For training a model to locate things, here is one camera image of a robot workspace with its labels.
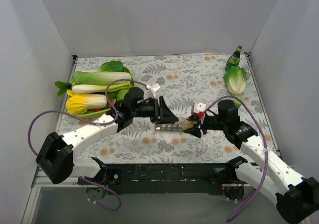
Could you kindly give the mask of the clear weekly pill organizer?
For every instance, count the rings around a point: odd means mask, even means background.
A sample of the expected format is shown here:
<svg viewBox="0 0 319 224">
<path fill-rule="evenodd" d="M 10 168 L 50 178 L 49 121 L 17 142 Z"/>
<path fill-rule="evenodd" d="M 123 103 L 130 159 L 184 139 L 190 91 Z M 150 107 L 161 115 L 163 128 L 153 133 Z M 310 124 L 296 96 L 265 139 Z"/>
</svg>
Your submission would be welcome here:
<svg viewBox="0 0 319 224">
<path fill-rule="evenodd" d="M 157 132 L 183 132 L 187 128 L 189 128 L 189 126 L 186 123 L 155 125 L 155 131 Z"/>
</svg>

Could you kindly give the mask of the clear pill bottle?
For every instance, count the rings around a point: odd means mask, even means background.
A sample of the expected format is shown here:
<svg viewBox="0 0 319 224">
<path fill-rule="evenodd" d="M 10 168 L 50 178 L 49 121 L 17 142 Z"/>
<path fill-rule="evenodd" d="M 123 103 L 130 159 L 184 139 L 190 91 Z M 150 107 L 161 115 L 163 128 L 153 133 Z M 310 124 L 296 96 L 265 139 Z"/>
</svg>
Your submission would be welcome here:
<svg viewBox="0 0 319 224">
<path fill-rule="evenodd" d="M 185 129 L 192 128 L 194 124 L 196 124 L 196 121 L 191 120 L 187 117 L 180 117 L 178 122 L 178 128 L 180 130 L 185 130 Z"/>
</svg>

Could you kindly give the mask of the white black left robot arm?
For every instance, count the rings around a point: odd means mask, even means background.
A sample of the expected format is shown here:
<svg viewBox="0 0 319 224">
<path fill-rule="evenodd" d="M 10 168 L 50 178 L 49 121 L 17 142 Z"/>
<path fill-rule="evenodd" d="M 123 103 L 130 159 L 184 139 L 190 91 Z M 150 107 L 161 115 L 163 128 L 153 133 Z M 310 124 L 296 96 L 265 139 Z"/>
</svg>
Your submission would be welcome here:
<svg viewBox="0 0 319 224">
<path fill-rule="evenodd" d="M 116 134 L 132 124 L 135 117 L 150 118 L 155 124 L 174 124 L 178 121 L 164 98 L 144 99 L 142 89 L 133 87 L 124 99 L 116 103 L 118 113 L 109 110 L 93 124 L 62 135 L 49 134 L 36 158 L 36 163 L 53 184 L 69 177 L 85 177 L 95 184 L 106 178 L 106 165 L 96 157 L 77 158 L 88 146 L 106 136 Z"/>
</svg>

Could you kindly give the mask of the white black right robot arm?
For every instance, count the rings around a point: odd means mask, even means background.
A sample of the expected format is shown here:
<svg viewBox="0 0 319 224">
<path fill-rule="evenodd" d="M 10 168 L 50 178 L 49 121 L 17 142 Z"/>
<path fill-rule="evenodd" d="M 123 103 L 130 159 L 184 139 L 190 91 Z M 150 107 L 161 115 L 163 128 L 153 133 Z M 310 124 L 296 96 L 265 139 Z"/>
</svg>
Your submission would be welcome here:
<svg viewBox="0 0 319 224">
<path fill-rule="evenodd" d="M 226 139 L 248 155 L 260 168 L 257 170 L 239 156 L 227 162 L 226 179 L 231 183 L 243 181 L 255 191 L 229 215 L 233 221 L 262 193 L 277 208 L 281 217 L 290 224 L 298 224 L 319 209 L 319 183 L 314 177 L 305 178 L 267 148 L 261 129 L 240 119 L 232 96 L 219 98 L 215 103 L 218 113 L 203 103 L 194 103 L 190 120 L 196 123 L 185 133 L 201 138 L 208 130 L 222 131 Z"/>
</svg>

